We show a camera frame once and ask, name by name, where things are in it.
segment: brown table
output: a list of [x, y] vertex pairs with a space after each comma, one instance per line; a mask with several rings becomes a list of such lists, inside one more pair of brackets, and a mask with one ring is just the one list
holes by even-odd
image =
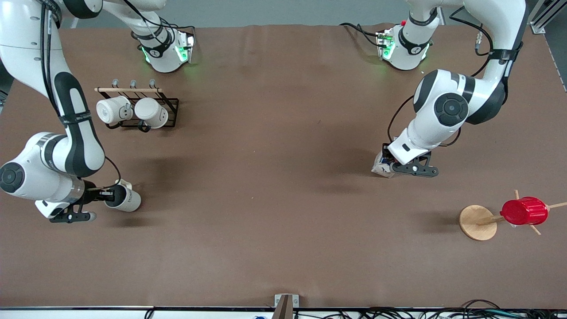
[[[553, 211], [539, 237], [503, 224], [475, 242], [456, 223], [471, 204], [497, 213], [515, 188], [549, 204], [567, 198], [567, 100], [543, 36], [525, 36], [500, 114], [433, 152], [438, 177], [388, 180], [370, 168], [393, 112], [423, 72], [474, 72], [475, 30], [439, 28], [429, 57], [401, 72], [343, 27], [202, 29], [197, 63], [172, 74], [153, 72], [129, 32], [61, 33], [91, 110], [93, 88], [114, 78], [155, 78], [181, 99], [172, 131], [95, 120], [143, 206], [95, 203], [92, 223], [51, 224], [32, 201], [0, 193], [1, 305], [264, 306], [294, 292], [308, 307], [486, 298], [567, 308], [567, 211]], [[407, 107], [393, 133], [413, 116]], [[15, 84], [0, 162], [40, 131], [63, 129], [47, 99]], [[90, 180], [114, 178], [105, 165]]]

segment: round wooden base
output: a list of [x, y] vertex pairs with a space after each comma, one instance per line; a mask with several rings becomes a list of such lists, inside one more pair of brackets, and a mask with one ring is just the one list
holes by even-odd
[[479, 205], [470, 205], [461, 211], [459, 215], [459, 225], [461, 230], [470, 239], [485, 241], [496, 234], [496, 223], [478, 226], [480, 220], [494, 216], [488, 209]]

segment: white mug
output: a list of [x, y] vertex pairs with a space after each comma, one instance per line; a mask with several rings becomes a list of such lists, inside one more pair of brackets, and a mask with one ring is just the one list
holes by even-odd
[[134, 115], [130, 100], [122, 95], [112, 99], [98, 101], [96, 104], [96, 113], [106, 124], [130, 120]]
[[[158, 101], [153, 98], [140, 99], [134, 107], [136, 116], [143, 121], [150, 128], [160, 128], [164, 126], [169, 118], [167, 110], [159, 105]], [[142, 121], [138, 125], [140, 130], [142, 128]]]
[[114, 200], [106, 200], [104, 204], [107, 207], [123, 212], [133, 212], [140, 207], [142, 198], [140, 194], [132, 190], [132, 184], [121, 179], [118, 185], [110, 189], [114, 191]]

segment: wooden mug tree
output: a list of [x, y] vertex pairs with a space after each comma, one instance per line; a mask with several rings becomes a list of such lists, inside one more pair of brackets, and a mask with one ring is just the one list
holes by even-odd
[[480, 205], [465, 207], [459, 215], [463, 233], [474, 240], [489, 240], [496, 234], [497, 224], [507, 221], [517, 226], [528, 225], [536, 234], [541, 235], [535, 225], [545, 222], [550, 209], [567, 206], [567, 202], [546, 205], [535, 197], [520, 198], [518, 190], [514, 190], [514, 193], [515, 199], [506, 202], [498, 216]]

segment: table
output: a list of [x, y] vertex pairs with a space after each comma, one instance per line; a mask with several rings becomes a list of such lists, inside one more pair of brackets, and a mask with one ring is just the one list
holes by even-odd
[[[369, 28], [380, 30], [386, 25]], [[424, 74], [470, 74], [475, 30], [440, 27], [428, 58], [402, 72], [344, 27], [197, 30], [194, 65], [156, 74], [129, 30], [62, 30], [87, 101], [94, 87], [151, 78], [181, 100], [177, 127], [144, 134], [95, 126], [142, 195], [135, 213], [90, 204], [92, 223], [51, 224], [0, 194], [0, 305], [458, 306], [567, 308], [567, 212], [503, 225], [475, 242], [459, 211], [497, 213], [517, 188], [565, 200], [565, 92], [543, 36], [526, 34], [510, 98], [433, 152], [436, 178], [370, 173], [387, 124]], [[406, 107], [397, 134], [414, 117]], [[15, 83], [0, 116], [0, 162], [36, 132], [63, 132], [47, 99]], [[89, 180], [108, 184], [111, 165]]]

